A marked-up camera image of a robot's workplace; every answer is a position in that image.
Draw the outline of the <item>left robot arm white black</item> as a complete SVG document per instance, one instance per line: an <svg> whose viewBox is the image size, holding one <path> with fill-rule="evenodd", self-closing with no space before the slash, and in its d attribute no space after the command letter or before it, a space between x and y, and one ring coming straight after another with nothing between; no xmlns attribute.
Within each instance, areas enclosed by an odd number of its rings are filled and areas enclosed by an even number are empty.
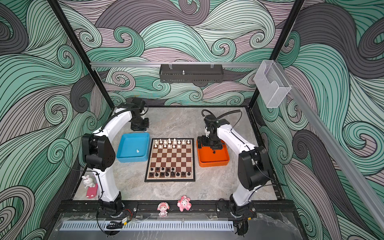
<svg viewBox="0 0 384 240"><path fill-rule="evenodd" d="M98 203L102 210L110 211L114 216L123 212L124 204L113 173L116 152L112 141L127 123L131 124L133 131L145 132L149 127L149 119L144 117L147 110L143 99L132 98L128 103L116 106L98 130L82 136L83 159L94 174L100 192Z"/></svg>

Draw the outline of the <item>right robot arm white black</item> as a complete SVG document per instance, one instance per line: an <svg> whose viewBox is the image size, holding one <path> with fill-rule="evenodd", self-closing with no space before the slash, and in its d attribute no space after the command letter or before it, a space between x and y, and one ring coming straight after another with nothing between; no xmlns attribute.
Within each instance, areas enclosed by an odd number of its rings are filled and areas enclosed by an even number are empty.
<svg viewBox="0 0 384 240"><path fill-rule="evenodd" d="M226 112L215 116L203 109L201 114L205 123L205 135L198 137L198 148L208 147L213 154L229 147L238 154L238 179L240 184L230 196L230 210L234 216L244 215L251 204L252 196L271 180L271 166L267 151L262 146L251 144L224 117L241 113L241 110Z"/></svg>

